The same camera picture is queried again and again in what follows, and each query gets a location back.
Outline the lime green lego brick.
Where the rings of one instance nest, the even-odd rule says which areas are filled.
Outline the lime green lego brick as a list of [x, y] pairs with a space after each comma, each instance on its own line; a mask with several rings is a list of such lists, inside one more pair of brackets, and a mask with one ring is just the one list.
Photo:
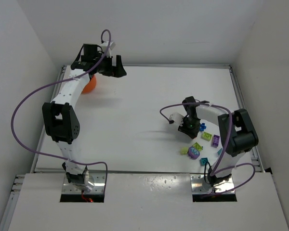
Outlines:
[[206, 140], [206, 141], [210, 141], [212, 139], [212, 134], [207, 133], [207, 132], [203, 132], [201, 138]]
[[198, 150], [199, 152], [201, 152], [203, 150], [203, 147], [198, 143], [195, 142], [192, 147], [194, 147], [196, 150]]

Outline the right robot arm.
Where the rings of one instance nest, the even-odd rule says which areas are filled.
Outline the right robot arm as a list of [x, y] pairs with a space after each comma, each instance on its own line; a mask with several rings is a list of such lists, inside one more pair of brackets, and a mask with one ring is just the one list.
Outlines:
[[259, 143], [251, 118], [245, 109], [230, 111], [229, 109], [209, 104], [208, 101], [196, 102], [193, 96], [182, 101], [186, 116], [178, 130], [190, 138], [197, 137], [200, 121], [207, 120], [219, 127], [220, 142], [223, 147], [217, 161], [209, 168], [206, 180], [213, 186], [229, 179], [232, 168], [244, 153], [249, 152]]

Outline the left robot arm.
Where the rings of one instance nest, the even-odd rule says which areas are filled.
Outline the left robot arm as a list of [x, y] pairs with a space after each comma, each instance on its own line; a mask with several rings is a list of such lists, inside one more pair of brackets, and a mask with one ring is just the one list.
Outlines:
[[58, 145], [66, 159], [62, 164], [66, 178], [75, 188], [82, 191], [88, 192], [93, 188], [93, 179], [89, 175], [87, 165], [81, 164], [77, 144], [80, 123], [74, 108], [83, 89], [96, 73], [116, 78], [127, 74], [121, 56], [116, 56], [117, 62], [112, 64], [111, 51], [114, 46], [114, 41], [103, 41], [101, 45], [84, 44], [70, 66], [66, 83], [50, 103], [44, 103], [42, 106], [46, 134]]

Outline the blue lego piece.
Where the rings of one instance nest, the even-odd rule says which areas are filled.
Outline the blue lego piece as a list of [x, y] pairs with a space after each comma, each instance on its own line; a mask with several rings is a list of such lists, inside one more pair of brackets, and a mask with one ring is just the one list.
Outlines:
[[206, 124], [205, 123], [201, 123], [200, 127], [199, 127], [199, 131], [200, 132], [204, 132], [206, 128], [207, 128]]

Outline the purple flower lego piece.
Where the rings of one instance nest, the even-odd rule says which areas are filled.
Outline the purple flower lego piece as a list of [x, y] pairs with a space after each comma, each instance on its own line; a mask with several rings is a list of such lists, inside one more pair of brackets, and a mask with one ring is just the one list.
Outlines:
[[200, 151], [197, 150], [195, 147], [191, 146], [191, 147], [188, 148], [187, 155], [191, 159], [196, 160], [200, 156]]

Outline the light green lego brick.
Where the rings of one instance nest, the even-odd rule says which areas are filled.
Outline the light green lego brick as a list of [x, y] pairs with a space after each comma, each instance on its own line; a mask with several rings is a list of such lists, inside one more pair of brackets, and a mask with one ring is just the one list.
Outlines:
[[187, 155], [188, 153], [188, 147], [182, 147], [180, 149], [180, 155]]

